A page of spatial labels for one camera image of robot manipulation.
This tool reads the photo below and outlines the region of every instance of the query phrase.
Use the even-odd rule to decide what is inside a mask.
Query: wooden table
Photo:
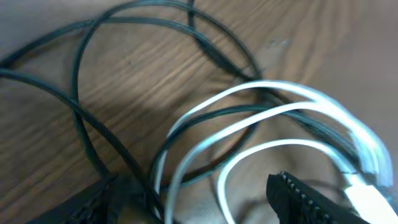
[[[121,2],[3,0],[0,57],[51,30],[92,18]],[[397,1],[198,0],[196,6],[237,33],[262,67],[268,68],[264,78],[304,83],[336,98],[378,133],[397,161]],[[122,14],[186,23],[184,12],[161,7]],[[233,44],[216,29],[198,22],[198,30],[238,65],[246,66]],[[35,50],[14,69],[67,92],[81,34],[74,32]],[[283,47],[280,43],[284,40],[287,45]],[[83,57],[79,92],[81,104],[120,138],[146,170],[167,131],[184,112],[237,83],[186,35],[151,25],[106,24],[94,35]],[[252,93],[242,92],[208,110],[253,99]],[[190,129],[171,149],[167,176],[195,143],[245,116],[226,116]],[[91,127],[88,129],[107,166],[114,171],[126,170],[114,149]],[[273,118],[261,124],[249,146],[300,136],[306,134],[286,118]],[[220,142],[201,155],[192,169],[218,157],[232,140]],[[268,174],[280,170],[301,179],[339,184],[331,162],[318,152],[285,147],[258,153],[242,161],[228,179],[228,202],[238,221],[278,223],[264,201]],[[216,178],[217,174],[180,191],[175,212],[179,220],[224,223],[214,195]],[[0,223],[31,220],[98,179],[77,139],[71,111],[40,90],[1,80]],[[335,192],[318,189],[338,201]]]

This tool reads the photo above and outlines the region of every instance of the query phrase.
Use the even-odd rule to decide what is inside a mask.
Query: brown wooden floor
[[[0,57],[62,25],[97,16],[117,1],[3,0]],[[395,0],[198,0],[197,7],[227,24],[263,67],[265,78],[304,83],[341,101],[385,141],[398,160],[398,76]],[[186,22],[175,9],[148,7],[124,12]],[[246,64],[228,39],[205,23],[198,29],[234,61]],[[59,38],[17,66],[67,91],[81,33]],[[286,40],[285,48],[279,42]],[[236,84],[197,49],[192,38],[150,25],[103,25],[83,58],[82,105],[120,138],[147,169],[171,125],[195,104]],[[240,93],[209,108],[249,103]],[[166,173],[195,143],[245,114],[189,130],[172,148]],[[305,134],[284,118],[270,119],[250,143]],[[112,147],[90,128],[111,170],[126,170]],[[231,144],[219,143],[192,168],[206,164]],[[243,223],[278,223],[264,203],[269,173],[287,170],[301,179],[338,184],[325,156],[286,147],[258,153],[232,171],[228,202]],[[20,83],[0,82],[0,223],[22,223],[53,208],[99,177],[76,137],[70,110],[52,96]],[[184,223],[224,223],[213,191],[216,175],[180,191],[175,216]],[[319,188],[338,200],[332,191]]]

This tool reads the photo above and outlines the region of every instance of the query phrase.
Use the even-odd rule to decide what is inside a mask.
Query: tangled cable
[[[65,103],[72,109],[73,120],[75,122],[76,131],[83,143],[85,152],[92,163],[93,167],[99,173],[100,176],[106,177],[110,171],[106,168],[105,164],[98,157],[94,146],[88,136],[87,130],[83,124],[83,120],[86,120],[92,127],[94,127],[120,154],[123,160],[126,162],[132,173],[142,184],[147,195],[148,206],[154,206],[156,212],[159,213],[160,218],[164,217],[164,208],[159,199],[160,189],[169,189],[169,196],[167,198],[167,209],[165,214],[166,223],[172,223],[172,213],[175,204],[175,197],[177,196],[178,189],[181,186],[186,186],[195,183],[199,180],[204,179],[211,175],[215,170],[224,167],[230,167],[230,164],[234,163],[233,159],[236,159],[238,152],[244,147],[246,142],[255,133],[259,122],[267,117],[282,114],[288,116],[292,121],[295,121],[300,127],[306,132],[310,133],[316,140],[323,142],[333,152],[342,158],[345,158],[344,164],[349,164],[349,171],[358,172],[363,182],[373,183],[371,179],[364,173],[374,174],[377,177],[377,184],[384,186],[392,185],[392,168],[391,160],[388,152],[384,147],[380,139],[363,123],[358,121],[354,116],[347,112],[340,104],[331,98],[322,95],[319,92],[310,90],[304,86],[294,85],[287,82],[277,81],[256,81],[262,80],[262,72],[247,47],[236,37],[236,35],[230,31],[225,25],[218,22],[210,15],[202,12],[201,10],[193,7],[194,0],[189,0],[188,4],[179,1],[166,1],[166,0],[141,0],[122,4],[111,8],[104,12],[96,19],[90,19],[81,22],[75,22],[61,29],[55,30],[37,40],[27,44],[21,49],[15,51],[4,60],[0,61],[0,78],[6,78],[17,82],[26,83],[28,85],[35,86],[37,88],[50,93],[57,97],[60,101]],[[188,14],[188,26],[179,22],[168,21],[165,19],[151,18],[151,17],[114,17],[113,14],[134,7],[144,6],[164,6],[174,7],[179,10],[187,11]],[[215,26],[220,32],[223,32],[228,36],[233,43],[237,46],[239,51],[242,53],[244,58],[247,60],[249,67],[253,71],[252,77],[244,74],[242,70],[236,66],[220,49],[211,43],[202,33],[195,29],[195,17],[199,17],[207,21],[210,25]],[[80,69],[80,62],[86,46],[97,28],[101,24],[123,24],[123,23],[138,23],[138,24],[152,24],[157,26],[164,26],[177,31],[183,32],[184,34],[190,35],[195,39],[195,42],[203,53],[228,73],[240,78],[244,83],[240,86],[236,86],[229,90],[226,90],[219,95],[210,98],[208,101],[194,107],[187,114],[183,115],[170,129],[167,138],[163,145],[157,151],[157,154],[153,158],[150,164],[150,170],[148,174],[140,168],[135,159],[130,155],[128,150],[123,146],[120,140],[100,121],[98,121],[89,111],[83,109],[79,104],[78,97],[78,75]],[[78,29],[86,29],[83,38],[80,41],[78,50],[73,60],[72,75],[70,80],[70,95],[62,93],[60,90],[34,78],[33,76],[19,73],[10,70],[14,63],[20,59],[23,55],[31,50],[50,42],[61,35],[67,34],[71,31]],[[202,108],[214,103],[222,97],[234,93],[236,91],[245,88],[256,88],[257,99],[253,105],[241,105],[233,106],[230,108],[224,108],[217,111],[201,114],[192,118],[192,115]],[[290,90],[294,93],[306,96],[314,102],[294,103],[286,96],[278,92],[279,89]],[[325,113],[332,118],[338,120],[342,125],[349,129],[352,141],[346,139],[342,134],[321,121],[317,121],[307,116],[302,110],[316,110],[321,113]],[[204,122],[208,119],[212,119],[218,116],[226,114],[240,113],[245,111],[252,111],[253,115],[246,118],[230,127],[212,135],[207,138],[194,150],[187,154],[182,163],[179,165],[171,184],[161,185],[163,168],[165,165],[165,158],[167,150],[173,144],[173,142],[181,136],[190,127]],[[223,154],[220,158],[213,161],[208,166],[197,169],[193,172],[185,174],[189,163],[197,155],[198,152],[204,151],[210,144],[221,138],[225,138],[227,135],[233,132],[246,128],[245,133],[235,142],[235,144]],[[346,175],[347,177],[355,178],[356,175]]]

